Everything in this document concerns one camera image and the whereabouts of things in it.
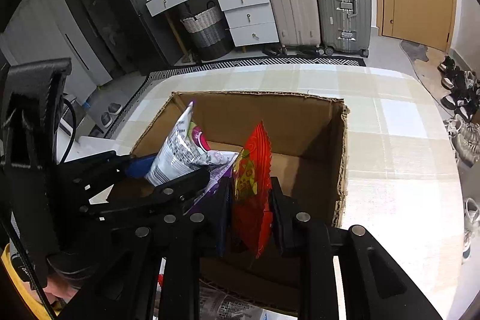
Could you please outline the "yellow sleeve forearm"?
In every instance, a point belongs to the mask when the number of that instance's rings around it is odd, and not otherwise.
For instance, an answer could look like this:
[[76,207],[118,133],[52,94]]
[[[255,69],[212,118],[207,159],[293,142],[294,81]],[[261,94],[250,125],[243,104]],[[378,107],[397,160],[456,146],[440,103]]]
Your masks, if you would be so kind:
[[33,316],[36,319],[50,320],[50,316],[47,313],[47,310],[44,307],[44,305],[31,295],[30,290],[28,290],[24,286],[24,282],[21,280],[21,278],[16,273],[14,267],[12,266],[11,259],[10,259],[10,255],[11,255],[10,248],[11,246],[10,244],[8,244],[6,248],[3,250],[1,254],[1,263],[5,267],[11,282],[13,282],[13,285],[15,286],[16,291],[18,292],[19,296],[22,299],[22,302],[27,306],[27,308],[30,310],[30,312],[33,314]]

